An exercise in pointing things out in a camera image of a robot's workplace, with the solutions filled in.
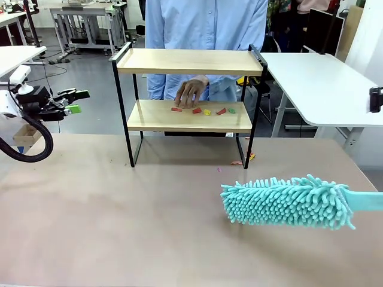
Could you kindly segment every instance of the metal frame table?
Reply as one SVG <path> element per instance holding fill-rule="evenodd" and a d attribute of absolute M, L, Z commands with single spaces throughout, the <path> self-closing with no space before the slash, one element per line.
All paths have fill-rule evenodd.
<path fill-rule="evenodd" d="M 199 56 L 200 61 L 196 63 L 193 61 L 195 57 Z M 125 139 L 129 154 L 130 165 L 134 167 L 137 162 L 139 150 L 144 138 L 143 130 L 156 130 L 156 131 L 199 131 L 199 132 L 218 132 L 218 131 L 230 131 L 235 132 L 235 139 L 237 142 L 239 154 L 244 169 L 248 168 L 251 147 L 253 145 L 254 133 L 256 130 L 257 117 L 259 114 L 259 106 L 262 97 L 257 98 L 256 109 L 254 113 L 253 121 L 250 122 L 248 128 L 242 129 L 242 127 L 232 127 L 229 124 L 224 127 L 218 127 L 207 125 L 201 126 L 201 122 L 197 123 L 197 120 L 191 125 L 185 127 L 174 124 L 170 127 L 168 124 L 152 124 L 144 129 L 144 120 L 142 120 L 141 128 L 134 127 L 133 130 L 139 130 L 141 140 L 138 142 L 134 156 L 129 139 L 129 121 L 126 119 L 124 110 L 123 95 L 121 90 L 120 77 L 118 72 L 125 72 L 132 74 L 133 85 L 136 98 L 136 109 L 138 112 L 132 113 L 130 116 L 144 118 L 144 110 L 141 109 L 139 103 L 138 87 L 136 73 L 156 73 L 156 74 L 205 74 L 205 75 L 245 75 L 244 86 L 242 88 L 241 101 L 243 103 L 246 91 L 246 83 L 248 76 L 260 76 L 260 82 L 263 83 L 268 71 L 268 64 L 261 56 L 261 54 L 255 49 L 253 45 L 249 45 L 248 51 L 216 51 L 216 50 L 164 50 L 164 49 L 133 49 L 132 43 L 127 43 L 113 58 L 112 67 L 114 73 L 115 84 L 117 88 L 118 102 L 120 104 L 121 117 L 124 127 Z M 213 102 L 206 103 L 206 105 L 213 105 Z M 250 134 L 249 145 L 247 148 L 246 156 L 242 150 L 241 143 L 239 141 L 239 133 L 247 132 Z"/>

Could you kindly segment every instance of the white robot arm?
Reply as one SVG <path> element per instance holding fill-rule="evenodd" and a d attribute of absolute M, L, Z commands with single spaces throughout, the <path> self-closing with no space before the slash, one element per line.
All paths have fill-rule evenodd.
<path fill-rule="evenodd" d="M 29 86 L 26 77 L 31 68 L 21 65 L 10 76 L 8 90 L 0 90 L 0 115 L 8 118 L 21 117 L 36 128 L 45 139 L 44 150 L 37 155 L 23 155 L 12 149 L 0 137 L 0 150 L 18 161 L 35 163 L 47 158 L 53 150 L 53 138 L 42 121 L 61 121 L 69 114 L 81 112 L 78 105 L 71 105 L 79 99 L 90 97 L 88 91 L 77 91 L 70 88 L 58 92 L 53 97 L 43 86 Z"/>

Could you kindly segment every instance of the green block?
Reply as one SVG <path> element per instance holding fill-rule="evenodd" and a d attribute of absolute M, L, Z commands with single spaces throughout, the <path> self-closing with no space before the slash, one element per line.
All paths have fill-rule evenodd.
<path fill-rule="evenodd" d="M 69 109 L 72 112 L 72 114 L 81 113 L 81 108 L 79 105 L 71 105 L 71 106 L 67 106 L 66 108 Z"/>

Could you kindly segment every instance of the hand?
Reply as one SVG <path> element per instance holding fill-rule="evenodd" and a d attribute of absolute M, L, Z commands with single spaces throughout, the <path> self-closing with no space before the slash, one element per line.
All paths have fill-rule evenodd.
<path fill-rule="evenodd" d="M 205 75 L 198 75 L 183 82 L 175 97 L 175 105 L 183 108 L 191 108 L 198 104 L 199 97 L 209 84 L 209 78 Z"/>

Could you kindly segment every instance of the black clamp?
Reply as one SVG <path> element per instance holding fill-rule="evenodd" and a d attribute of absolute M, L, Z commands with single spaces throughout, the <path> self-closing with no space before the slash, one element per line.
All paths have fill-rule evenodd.
<path fill-rule="evenodd" d="M 374 87 L 370 89 L 370 112 L 380 112 L 383 105 L 383 87 Z"/>

